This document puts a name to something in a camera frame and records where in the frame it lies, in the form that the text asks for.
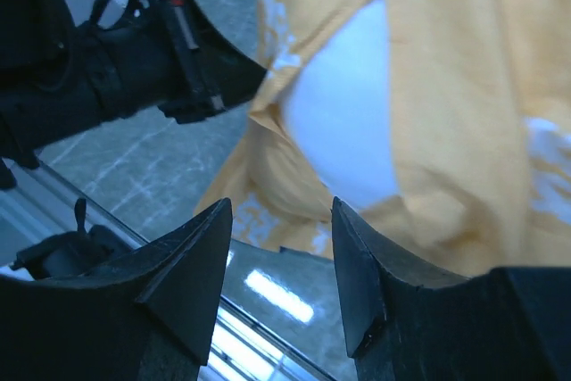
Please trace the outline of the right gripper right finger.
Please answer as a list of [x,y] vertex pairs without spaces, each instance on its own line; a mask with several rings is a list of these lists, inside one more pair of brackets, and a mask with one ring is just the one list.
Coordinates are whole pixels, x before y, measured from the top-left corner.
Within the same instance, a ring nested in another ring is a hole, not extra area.
[[500,267],[466,278],[332,207],[346,350],[361,380],[567,380],[570,271]]

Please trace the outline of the white pillow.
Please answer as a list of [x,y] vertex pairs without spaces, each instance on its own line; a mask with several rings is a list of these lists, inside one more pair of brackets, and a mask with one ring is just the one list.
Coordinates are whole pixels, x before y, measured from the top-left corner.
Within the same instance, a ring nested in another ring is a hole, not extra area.
[[320,182],[363,211],[398,193],[389,110],[386,5],[371,0],[302,68],[282,113]]

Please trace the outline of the Mickey blue yellow pillowcase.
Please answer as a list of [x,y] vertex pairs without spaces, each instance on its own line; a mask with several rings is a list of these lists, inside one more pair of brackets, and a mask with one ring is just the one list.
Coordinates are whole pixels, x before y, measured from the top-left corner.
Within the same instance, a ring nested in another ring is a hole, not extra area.
[[[330,208],[340,198],[287,131],[282,98],[370,1],[259,0],[258,53],[268,74],[243,138],[198,204],[229,198],[235,239],[334,258]],[[568,265],[570,0],[385,5],[398,193],[354,210],[400,246],[465,276]]]

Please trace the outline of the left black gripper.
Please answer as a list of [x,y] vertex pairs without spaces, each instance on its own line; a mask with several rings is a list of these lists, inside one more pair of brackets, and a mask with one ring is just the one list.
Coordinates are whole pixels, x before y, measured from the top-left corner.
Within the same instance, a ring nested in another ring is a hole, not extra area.
[[9,162],[155,105],[180,124],[256,95],[267,70],[227,40],[196,0],[1,0],[1,186]]

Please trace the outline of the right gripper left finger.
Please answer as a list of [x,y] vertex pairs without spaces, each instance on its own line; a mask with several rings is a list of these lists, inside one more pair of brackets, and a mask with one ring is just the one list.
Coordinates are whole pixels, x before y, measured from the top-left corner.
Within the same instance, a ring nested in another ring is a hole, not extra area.
[[139,248],[85,225],[19,251],[1,277],[4,380],[195,380],[211,348],[232,229],[221,199]]

